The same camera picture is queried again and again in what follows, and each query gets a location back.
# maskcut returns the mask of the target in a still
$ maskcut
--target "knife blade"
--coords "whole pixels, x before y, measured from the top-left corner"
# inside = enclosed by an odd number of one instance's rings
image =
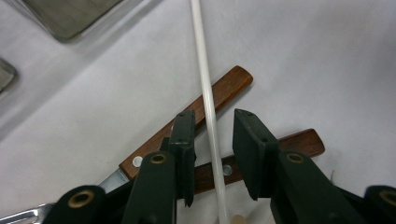
[[[212,86],[213,99],[216,112],[219,112],[224,106],[231,102],[243,90],[245,90],[253,81],[253,76],[240,66],[235,66],[219,81]],[[184,110],[195,111],[195,124],[197,131],[205,125],[205,109],[202,95],[193,101]],[[155,133],[146,143],[135,150],[121,164],[120,168],[113,172],[99,186],[110,192],[113,189],[134,179],[139,172],[139,161],[151,152],[158,151],[162,140],[169,137],[172,133],[174,121],[169,121],[163,128]]]

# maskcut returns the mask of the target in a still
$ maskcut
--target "white tabletop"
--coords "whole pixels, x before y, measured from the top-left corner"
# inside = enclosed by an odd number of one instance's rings
[[[231,155],[233,110],[249,110],[276,137],[314,128],[314,159],[335,185],[362,195],[396,187],[396,2],[203,1],[212,80],[235,65],[252,87],[218,117]],[[0,97],[0,217],[99,184],[201,94],[189,1],[144,2],[103,35],[61,44],[4,1],[0,57],[20,74]],[[210,161],[206,133],[197,165]],[[269,200],[227,186],[231,215],[262,223]],[[177,223],[216,223],[212,191]]]

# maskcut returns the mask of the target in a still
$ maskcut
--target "brown wooden handle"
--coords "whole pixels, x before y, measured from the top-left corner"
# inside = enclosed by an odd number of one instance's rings
[[[282,151],[299,151],[310,157],[318,156],[325,151],[319,135],[313,129],[308,129],[280,138],[279,149]],[[235,156],[229,156],[222,159],[222,164],[229,165],[233,169],[233,172],[230,175],[224,176],[224,182],[226,185],[242,180],[242,174],[236,165]],[[211,190],[215,187],[211,162],[195,167],[194,175],[195,194]]]
[[[216,112],[226,106],[235,96],[246,89],[253,81],[253,76],[240,66],[231,69],[219,81],[212,86],[213,100]],[[195,111],[195,124],[199,129],[205,124],[205,109],[202,95],[192,102],[185,110]],[[134,167],[135,157],[145,157],[150,152],[158,151],[164,137],[169,137],[174,121],[171,120],[157,133],[154,134],[146,143],[138,148],[131,156],[125,159],[120,168],[129,179],[133,179],[139,172],[139,168]]]

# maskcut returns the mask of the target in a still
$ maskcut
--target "brass screw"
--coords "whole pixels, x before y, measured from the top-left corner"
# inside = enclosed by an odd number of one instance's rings
[[[71,208],[80,208],[80,207],[83,207],[83,206],[89,204],[90,202],[92,202],[94,197],[95,197],[95,194],[93,193],[93,191],[91,191],[89,189],[84,189],[84,190],[76,193],[75,195],[73,195],[69,199],[68,205]]]
[[[294,162],[294,163],[303,163],[304,162],[304,157],[302,157],[296,153],[289,153],[288,155],[286,155],[286,158],[288,158],[289,161]]]
[[[396,206],[396,191],[384,189],[381,192],[379,192],[379,196],[385,202],[387,202],[393,206]]]
[[[151,156],[149,161],[151,161],[151,163],[154,163],[154,164],[161,164],[166,161],[166,156],[163,154],[155,154],[155,155]]]

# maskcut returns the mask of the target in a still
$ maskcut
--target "white rod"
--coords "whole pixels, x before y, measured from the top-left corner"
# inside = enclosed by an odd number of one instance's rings
[[[191,0],[192,20],[194,23],[195,43],[198,53],[201,86],[204,97],[205,119],[209,144],[212,155],[212,170],[215,180],[216,196],[218,200],[219,223],[228,224],[228,214],[225,200],[224,176],[219,153],[218,131],[216,126],[215,104],[213,103],[212,85],[210,84],[207,66],[204,26],[202,23],[201,6],[199,0]]]

